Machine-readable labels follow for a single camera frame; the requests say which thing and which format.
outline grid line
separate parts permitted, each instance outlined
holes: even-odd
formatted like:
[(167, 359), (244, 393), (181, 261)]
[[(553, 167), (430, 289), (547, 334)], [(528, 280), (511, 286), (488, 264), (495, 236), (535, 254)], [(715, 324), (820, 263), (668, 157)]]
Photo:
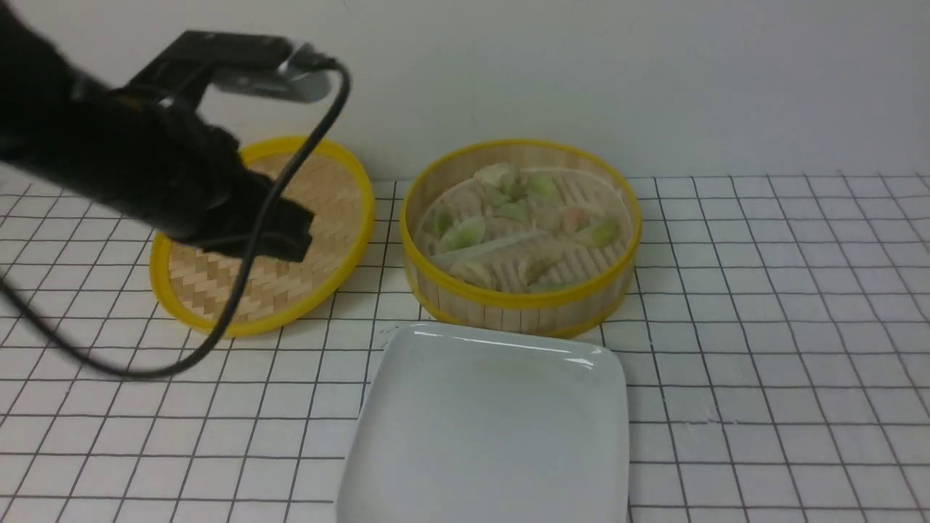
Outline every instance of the grid line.
[[(579, 337), (627, 375), (628, 520), (926, 520), (928, 179), (631, 183), (644, 215), (635, 285)], [(116, 521), (139, 502), (170, 519), (232, 522), (243, 503), (331, 518), (383, 349), (432, 321), (404, 278), (407, 185), (374, 183), (369, 251), (318, 310), (224, 341), (152, 388), (69, 368), (0, 308), (0, 519), (49, 503), (68, 523), (80, 503), (111, 503), (100, 518)], [(66, 335), (120, 365), (176, 361), (203, 339), (151, 299), (151, 229), (72, 194), (7, 187), (0, 269)]]

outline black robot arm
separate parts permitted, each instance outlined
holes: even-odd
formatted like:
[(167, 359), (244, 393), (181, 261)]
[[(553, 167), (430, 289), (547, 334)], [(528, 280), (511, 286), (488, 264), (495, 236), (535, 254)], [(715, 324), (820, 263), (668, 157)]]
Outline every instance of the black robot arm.
[[(0, 0), (0, 161), (143, 221), (181, 243), (242, 257), (271, 190), (238, 141), (196, 108), (209, 85), (318, 101), (324, 58), (282, 37), (189, 31), (125, 87), (75, 70)], [(259, 254), (303, 260), (308, 209), (282, 199)]]

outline white plate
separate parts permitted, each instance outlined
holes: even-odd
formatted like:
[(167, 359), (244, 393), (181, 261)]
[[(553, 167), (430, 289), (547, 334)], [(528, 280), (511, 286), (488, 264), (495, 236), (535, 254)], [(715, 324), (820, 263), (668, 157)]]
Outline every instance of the white plate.
[(603, 347), (413, 325), (363, 408), (337, 521), (625, 521), (629, 428), (623, 369)]

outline woven bamboo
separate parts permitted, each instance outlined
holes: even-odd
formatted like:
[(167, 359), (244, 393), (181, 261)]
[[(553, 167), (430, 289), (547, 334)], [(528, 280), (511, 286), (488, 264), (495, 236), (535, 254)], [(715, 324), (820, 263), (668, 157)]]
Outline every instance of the woven bamboo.
[[(290, 152), (265, 155), (252, 161), (249, 167), (276, 178), (291, 155)], [(307, 309), (296, 315), (308, 312), (316, 304), (308, 303), (308, 297), (323, 287), (333, 287), (332, 280), (338, 273), (348, 274), (344, 266), (357, 263), (352, 258), (361, 254), (359, 245), (364, 248), (373, 221), (370, 208), (374, 202), (370, 187), (365, 187), (367, 191), (360, 187), (357, 174), (337, 158), (313, 154), (304, 162), (287, 185), (284, 197), (313, 211), (311, 247), (302, 262), (256, 259), (233, 317), (230, 335), (257, 334), (280, 327), (277, 324), (287, 320), (269, 320), (288, 315), (295, 308)], [(180, 313), (175, 316), (189, 324), (193, 322), (185, 319), (199, 318), (201, 324), (193, 326), (201, 329), (212, 325), (229, 298), (240, 262), (174, 242), (168, 242), (167, 249), (168, 294), (174, 308), (183, 309), (173, 311), (167, 307), (169, 312)], [(325, 297), (320, 295), (316, 301)]]
[[(415, 242), (418, 228), (431, 205), (450, 188), (469, 179), (479, 168), (498, 163), (512, 163), (529, 170), (585, 173), (590, 176), (558, 179), (563, 198), (573, 204), (594, 204), (598, 207), (610, 201), (616, 202), (618, 208), (612, 213), (619, 217), (619, 239), (606, 248), (571, 249), (554, 269), (564, 281), (584, 283), (545, 294), (477, 288), (443, 273), (418, 249)], [(604, 183), (613, 191), (605, 191)], [(635, 196), (619, 173), (594, 156), (540, 141), (478, 144), (439, 160), (411, 186), (402, 208), (401, 221), (407, 280), (417, 299), (431, 315), (473, 327), (556, 337), (578, 335), (603, 321), (619, 307), (631, 282), (633, 257), (642, 228)], [(498, 268), (498, 275), (502, 276), (502, 288), (516, 286), (512, 268)]]

